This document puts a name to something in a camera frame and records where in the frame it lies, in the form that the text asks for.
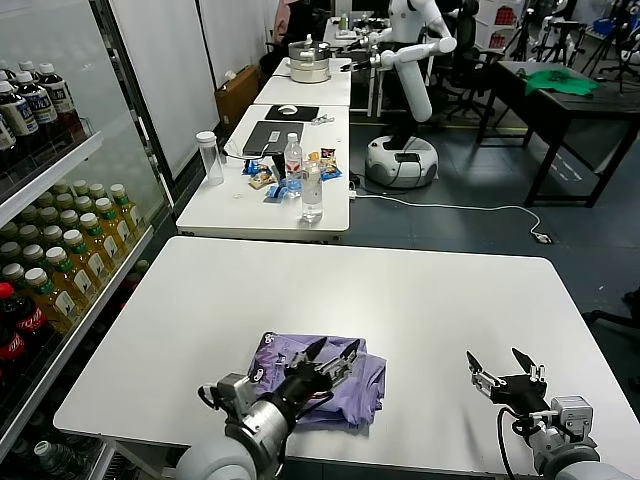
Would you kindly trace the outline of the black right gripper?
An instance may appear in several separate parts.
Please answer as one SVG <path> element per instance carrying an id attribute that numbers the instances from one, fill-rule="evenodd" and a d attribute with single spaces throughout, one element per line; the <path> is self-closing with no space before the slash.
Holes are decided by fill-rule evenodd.
<path id="1" fill-rule="evenodd" d="M 492 394 L 492 403 L 505 405 L 515 413 L 536 413 L 546 411 L 547 383 L 544 381 L 544 366 L 536 364 L 532 358 L 517 348 L 512 354 L 523 370 L 522 375 L 500 377 L 488 373 L 470 352 L 466 352 L 472 385 L 483 395 Z"/>

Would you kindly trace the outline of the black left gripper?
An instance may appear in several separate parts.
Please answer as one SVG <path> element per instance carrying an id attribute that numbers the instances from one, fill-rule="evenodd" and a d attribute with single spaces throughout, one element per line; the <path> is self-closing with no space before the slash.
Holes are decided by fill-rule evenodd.
<path id="1" fill-rule="evenodd" d="M 327 342 L 326 337 L 309 344 L 297 352 L 291 360 L 291 367 L 284 370 L 284 380 L 277 387 L 277 396 L 291 407 L 301 408 L 316 393 L 330 391 L 333 384 L 340 384 L 351 373 L 357 357 L 360 340 L 356 339 L 334 359 L 317 369 L 314 360 Z"/>

